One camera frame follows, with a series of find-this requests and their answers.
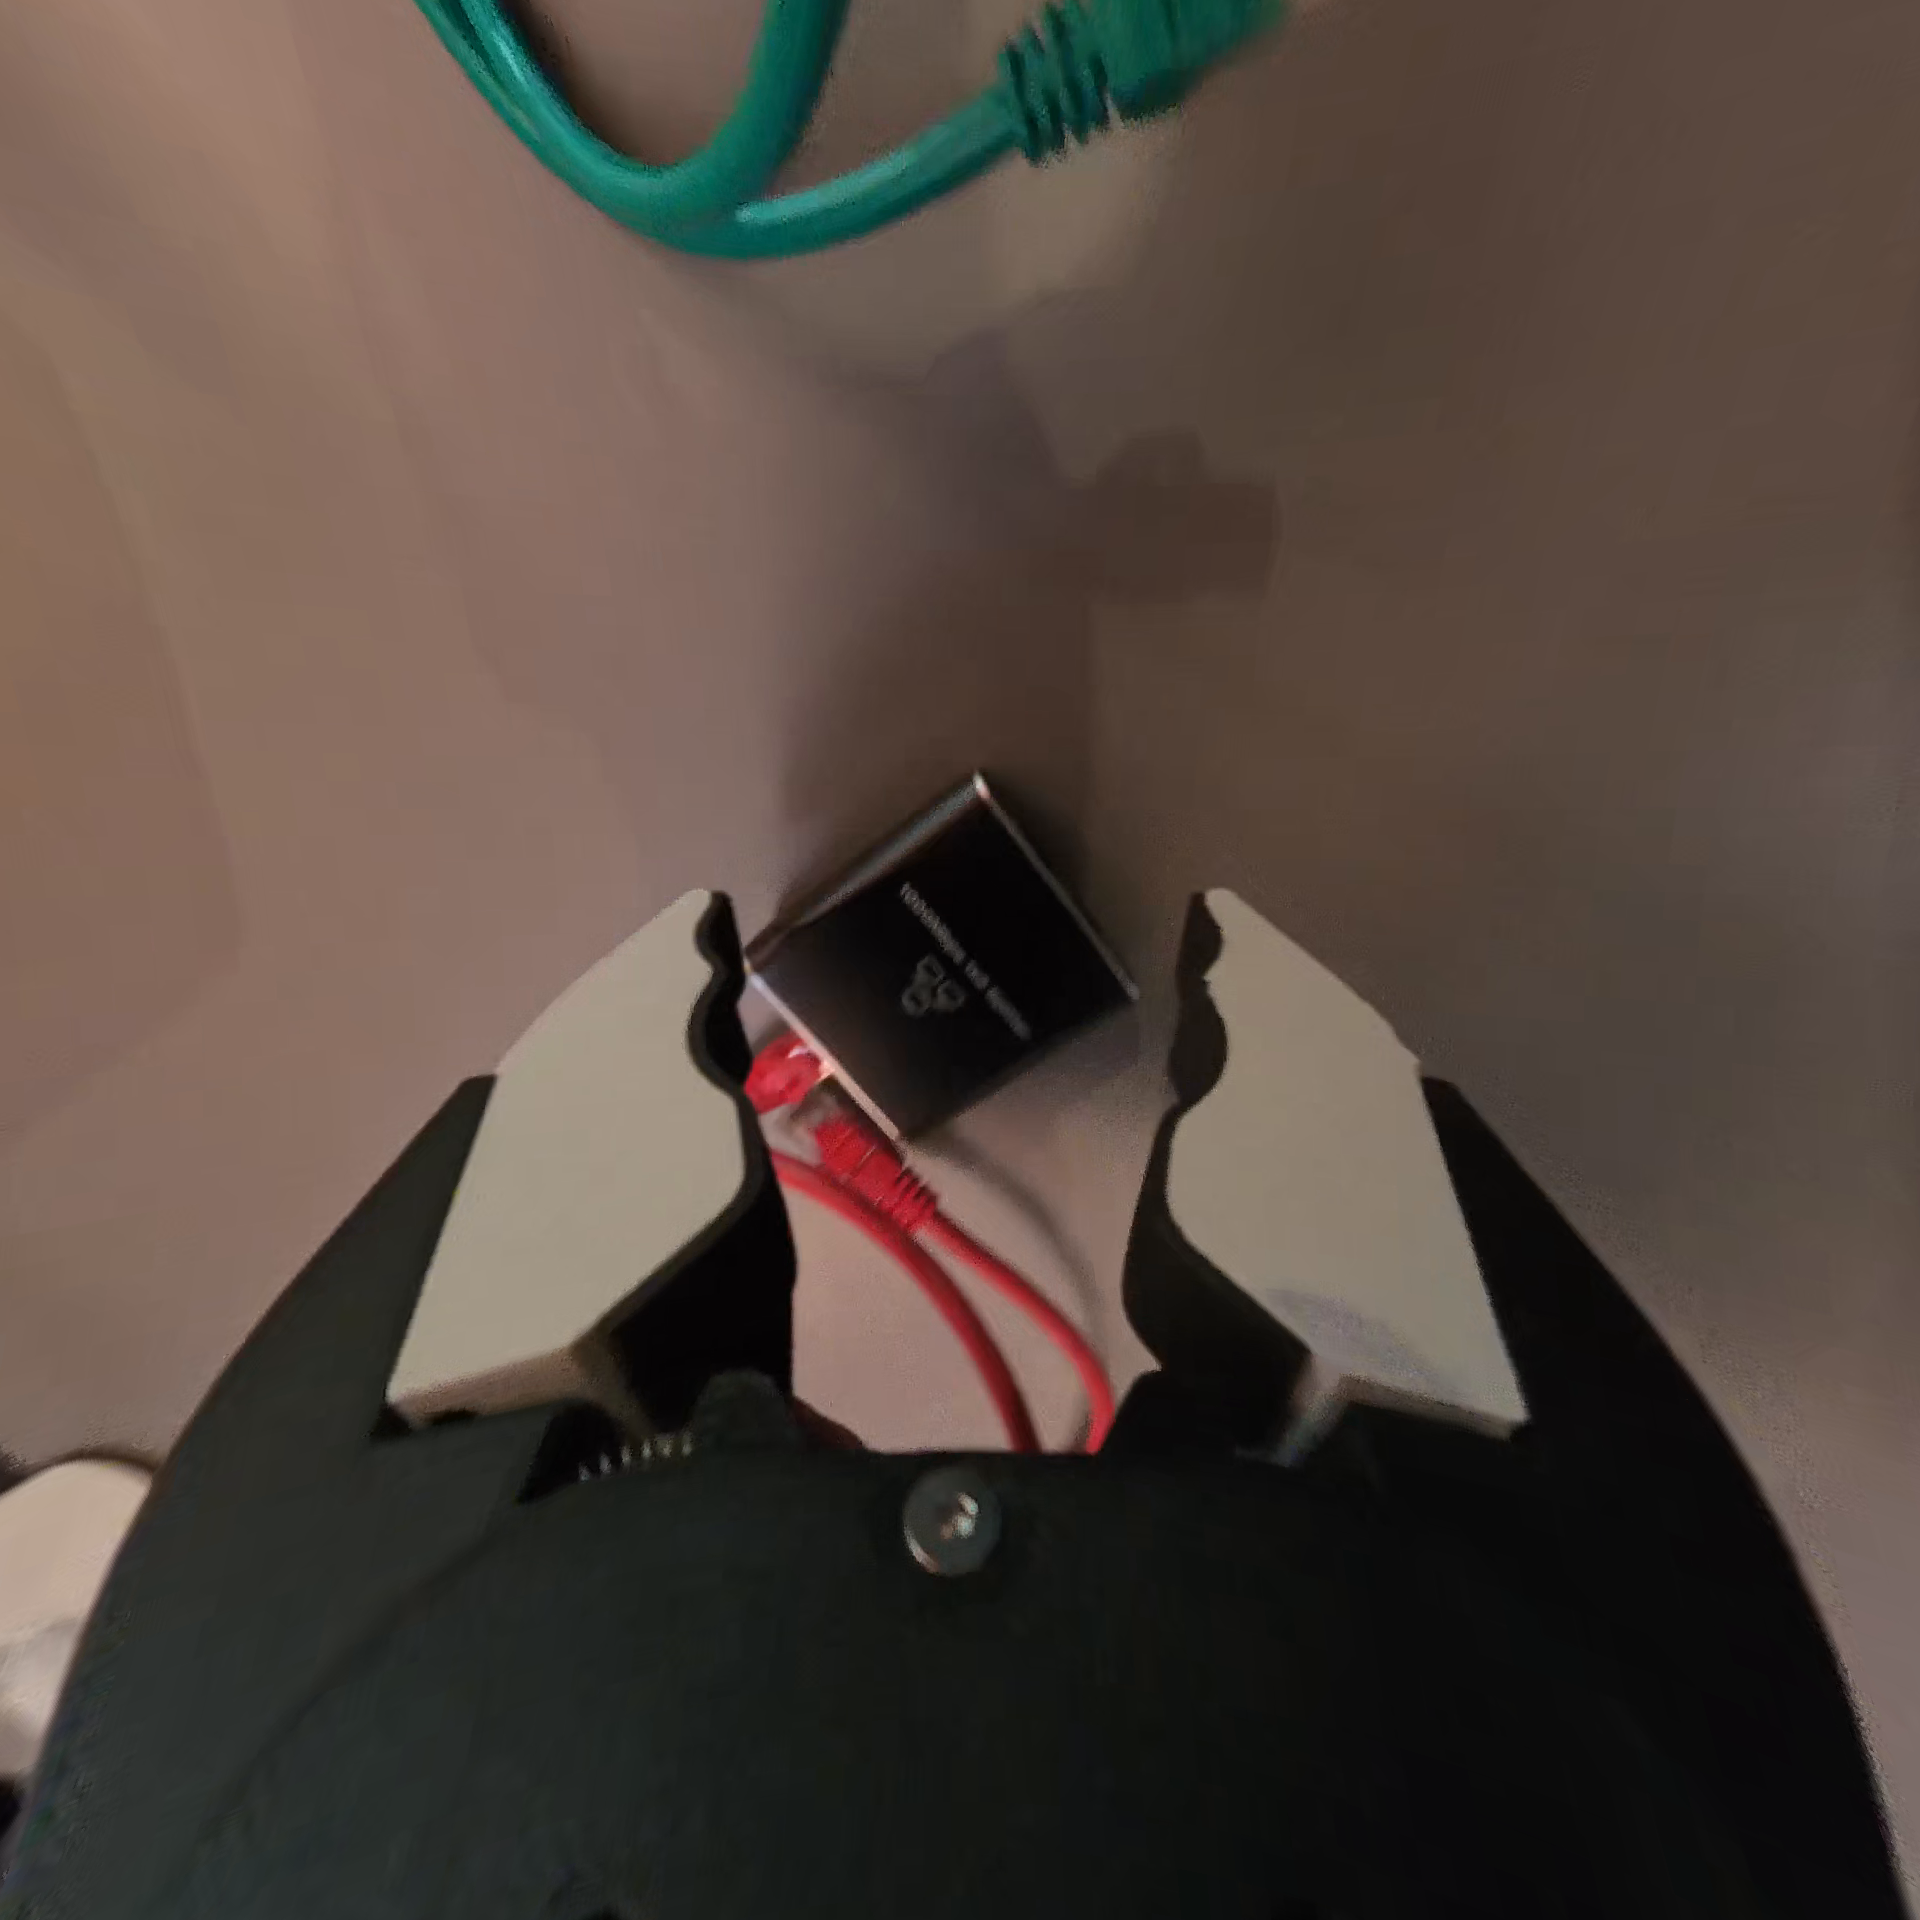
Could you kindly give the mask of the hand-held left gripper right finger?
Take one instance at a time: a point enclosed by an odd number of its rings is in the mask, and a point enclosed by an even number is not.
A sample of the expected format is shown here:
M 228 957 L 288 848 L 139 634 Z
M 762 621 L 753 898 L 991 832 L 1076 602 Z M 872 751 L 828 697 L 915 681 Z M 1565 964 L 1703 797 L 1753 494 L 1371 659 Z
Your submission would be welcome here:
M 1418 1055 L 1221 887 L 1186 905 L 1165 1089 L 1119 1302 L 1188 1447 L 1309 1454 L 1346 1415 L 1525 1428 Z

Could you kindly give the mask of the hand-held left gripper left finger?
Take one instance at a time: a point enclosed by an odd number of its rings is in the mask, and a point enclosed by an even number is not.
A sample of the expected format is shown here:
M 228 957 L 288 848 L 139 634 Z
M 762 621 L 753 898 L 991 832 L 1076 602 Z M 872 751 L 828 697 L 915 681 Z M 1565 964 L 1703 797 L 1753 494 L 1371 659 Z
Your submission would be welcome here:
M 503 1055 L 388 1377 L 399 1415 L 682 1421 L 723 1374 L 792 1392 L 798 1258 L 742 975 L 731 899 L 698 889 Z

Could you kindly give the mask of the black ethernet coupler box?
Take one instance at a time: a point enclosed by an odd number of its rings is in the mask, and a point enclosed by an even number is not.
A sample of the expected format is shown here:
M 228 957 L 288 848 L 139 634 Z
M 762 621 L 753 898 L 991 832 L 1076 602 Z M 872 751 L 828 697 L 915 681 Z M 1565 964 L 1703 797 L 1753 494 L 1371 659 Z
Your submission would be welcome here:
M 983 775 L 746 942 L 746 975 L 892 1139 L 921 1139 L 1138 1002 Z

